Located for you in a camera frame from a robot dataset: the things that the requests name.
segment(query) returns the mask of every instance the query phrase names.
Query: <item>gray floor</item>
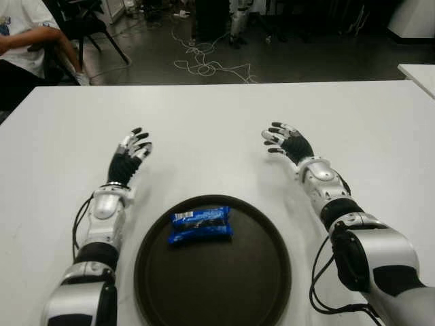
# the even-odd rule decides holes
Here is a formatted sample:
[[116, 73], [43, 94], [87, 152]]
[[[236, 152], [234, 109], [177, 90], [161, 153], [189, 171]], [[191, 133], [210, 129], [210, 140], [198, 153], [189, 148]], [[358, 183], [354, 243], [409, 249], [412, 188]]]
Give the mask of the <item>gray floor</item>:
[[[189, 20], [164, 17], [160, 24], [149, 25], [141, 17], [122, 18], [110, 26], [111, 34], [132, 59], [131, 66], [105, 73], [92, 79], [94, 85], [167, 85], [167, 84], [235, 84], [243, 80], [233, 73], [217, 71], [211, 77], [191, 75], [177, 69], [174, 60], [189, 60], [192, 54], [171, 35], [189, 39]], [[349, 80], [403, 79], [397, 70], [399, 63], [434, 64], [435, 50], [431, 45], [400, 45], [386, 35], [338, 35], [313, 37], [304, 43], [289, 32], [287, 43], [274, 39], [266, 44], [264, 31], [251, 25], [245, 33], [248, 44], [240, 50], [229, 47], [228, 39], [216, 44], [214, 53], [206, 61], [218, 61], [232, 67], [251, 64], [251, 74], [261, 83], [328, 82]], [[99, 38], [103, 51], [99, 53], [86, 44], [85, 62], [89, 75], [116, 67], [125, 67], [118, 53], [103, 35]], [[247, 69], [237, 70], [247, 76]]]

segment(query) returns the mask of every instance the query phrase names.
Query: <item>robot finger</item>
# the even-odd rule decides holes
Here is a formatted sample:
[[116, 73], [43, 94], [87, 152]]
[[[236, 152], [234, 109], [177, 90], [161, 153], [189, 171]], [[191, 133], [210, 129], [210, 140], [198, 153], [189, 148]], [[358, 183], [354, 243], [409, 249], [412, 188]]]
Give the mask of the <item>robot finger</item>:
[[280, 154], [285, 155], [285, 151], [281, 148], [269, 148], [267, 151], [269, 153], [280, 153]]
[[149, 136], [150, 134], [148, 132], [144, 132], [143, 134], [138, 134], [136, 136], [135, 141], [133, 142], [133, 144], [137, 143], [138, 141], [140, 141], [141, 139], [145, 139]]
[[133, 129], [131, 132], [132, 132], [133, 134], [139, 134], [141, 131], [142, 131], [142, 128], [141, 128], [141, 127], [138, 127], [138, 128], [136, 128], [136, 129]]
[[130, 134], [128, 134], [127, 136], [124, 137], [124, 139], [122, 139], [121, 143], [119, 144], [119, 147], [123, 149], [129, 149], [130, 146], [135, 142], [136, 134], [141, 131], [142, 128], [133, 129], [130, 132]]
[[137, 153], [138, 151], [140, 151], [141, 149], [143, 149], [144, 147], [147, 147], [147, 146], [152, 146], [152, 143], [151, 142], [146, 142], [146, 143], [140, 143], [140, 144], [136, 144], [135, 146], [133, 146], [133, 148], [132, 148], [132, 154], [131, 155], [133, 155], [134, 153]]
[[152, 153], [152, 143], [144, 144], [145, 145], [135, 153], [135, 157], [139, 158], [141, 161], [143, 161], [147, 156]]
[[278, 132], [286, 137], [291, 137], [295, 132], [298, 132], [297, 129], [289, 126], [288, 124], [282, 124], [281, 122], [272, 122], [272, 126], [275, 128], [269, 128], [269, 131]]
[[148, 134], [148, 132], [144, 132], [142, 134], [134, 134], [134, 137], [130, 138], [130, 141], [128, 142], [127, 145], [127, 149], [129, 150], [129, 152], [131, 153], [134, 147], [134, 144], [136, 144], [138, 141], [140, 141], [141, 139], [145, 139], [149, 136], [150, 134]]
[[296, 128], [292, 127], [289, 124], [283, 124], [281, 122], [272, 122], [272, 127], [278, 127], [278, 128], [282, 128], [284, 130], [287, 130], [289, 132], [296, 132], [298, 131]]
[[276, 145], [281, 146], [283, 144], [283, 142], [285, 141], [285, 138], [282, 137], [281, 135], [271, 133], [270, 131], [267, 131], [267, 130], [263, 130], [261, 135], [263, 136], [264, 139], [266, 139], [267, 141], [274, 143]]

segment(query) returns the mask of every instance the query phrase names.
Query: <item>oreo package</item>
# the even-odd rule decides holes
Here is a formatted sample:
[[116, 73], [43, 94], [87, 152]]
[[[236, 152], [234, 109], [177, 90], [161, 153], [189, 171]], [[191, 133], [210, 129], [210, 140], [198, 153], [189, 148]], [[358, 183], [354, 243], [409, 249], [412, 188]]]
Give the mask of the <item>oreo package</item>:
[[171, 215], [173, 231], [169, 244], [181, 243], [193, 239], [206, 239], [232, 236], [228, 222], [230, 207], [203, 209]]

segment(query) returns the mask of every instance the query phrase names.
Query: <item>round tray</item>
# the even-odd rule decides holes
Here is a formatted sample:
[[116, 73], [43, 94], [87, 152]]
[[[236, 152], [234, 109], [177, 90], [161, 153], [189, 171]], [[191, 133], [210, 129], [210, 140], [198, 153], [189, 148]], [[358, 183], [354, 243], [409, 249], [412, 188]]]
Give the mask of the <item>round tray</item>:
[[[168, 244], [170, 216], [229, 206], [231, 240]], [[152, 326], [272, 326], [290, 294], [290, 260], [269, 219], [242, 200], [191, 198], [167, 211], [143, 239], [135, 265], [138, 307]]]

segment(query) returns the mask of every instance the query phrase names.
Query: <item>table surface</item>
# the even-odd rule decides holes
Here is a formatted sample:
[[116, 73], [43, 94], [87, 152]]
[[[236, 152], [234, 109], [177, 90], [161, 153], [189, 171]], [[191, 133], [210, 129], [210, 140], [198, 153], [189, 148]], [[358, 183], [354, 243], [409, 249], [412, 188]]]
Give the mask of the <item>table surface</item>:
[[[435, 102], [412, 81], [37, 88], [0, 127], [0, 324], [39, 320], [71, 264], [76, 211], [104, 183], [118, 141], [143, 126], [154, 152], [135, 177], [127, 212], [119, 325], [146, 325], [133, 291], [145, 233], [167, 209], [201, 194], [245, 200], [281, 232], [293, 283], [280, 325], [372, 325], [365, 314], [324, 316], [309, 305], [311, 264], [326, 231], [289, 162], [267, 154], [260, 132], [271, 121], [299, 128], [359, 205], [410, 239], [422, 281], [434, 286]], [[333, 306], [362, 300], [339, 283], [334, 266], [318, 293]]]
[[435, 98], [435, 65], [398, 65], [410, 80]]

